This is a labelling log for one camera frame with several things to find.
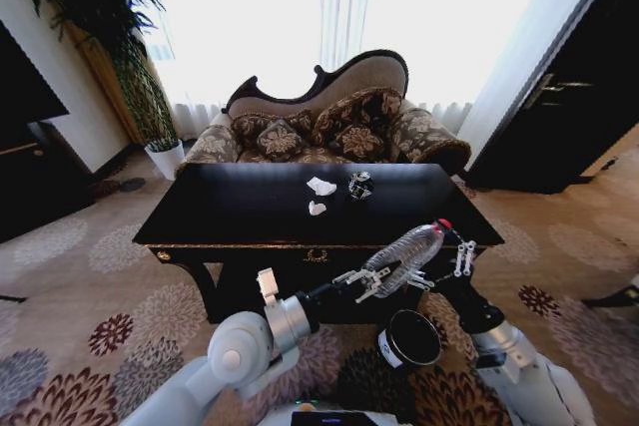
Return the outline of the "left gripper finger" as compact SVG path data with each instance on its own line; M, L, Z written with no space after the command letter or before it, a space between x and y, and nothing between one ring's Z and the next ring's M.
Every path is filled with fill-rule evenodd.
M380 277L363 277L359 283L363 287L363 291L355 298L356 303L363 303L373 297L386 298L397 290L396 285Z
M360 282L365 286L395 285L403 282L403 269L399 261L382 266L363 266L358 270L350 270L334 278L332 283L355 284Z

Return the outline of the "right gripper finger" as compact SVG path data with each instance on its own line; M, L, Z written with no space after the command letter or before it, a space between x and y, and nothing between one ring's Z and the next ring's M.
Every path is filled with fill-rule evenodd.
M448 240L448 257L445 263L446 274L453 277L471 277L474 269L477 243L464 238L454 228L450 228L445 236Z
M451 270L418 270L408 276L407 284L426 292L443 292L451 277Z

